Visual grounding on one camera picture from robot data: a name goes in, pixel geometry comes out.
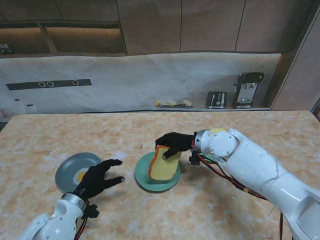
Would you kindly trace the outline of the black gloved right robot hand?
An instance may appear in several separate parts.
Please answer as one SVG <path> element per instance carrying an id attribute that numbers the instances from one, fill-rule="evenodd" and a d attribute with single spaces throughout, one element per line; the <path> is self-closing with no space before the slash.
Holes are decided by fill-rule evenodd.
<path id="1" fill-rule="evenodd" d="M 185 152 L 192 148 L 192 142 L 196 137 L 197 132 L 193 134 L 182 134 L 178 132 L 167 133 L 155 141 L 155 146 L 166 146 L 169 149 L 162 155 L 164 160 L 177 154 L 178 152 Z"/>

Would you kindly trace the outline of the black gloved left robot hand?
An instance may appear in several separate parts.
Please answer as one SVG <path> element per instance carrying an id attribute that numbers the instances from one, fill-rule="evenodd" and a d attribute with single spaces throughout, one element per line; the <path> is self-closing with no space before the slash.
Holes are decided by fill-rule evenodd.
<path id="1" fill-rule="evenodd" d="M 105 174 L 111 167 L 120 166 L 122 163 L 119 159 L 108 159 L 91 166 L 72 193 L 83 200 L 87 200 L 99 195 L 106 189 L 124 182 L 126 179 L 123 176 L 105 179 Z"/>

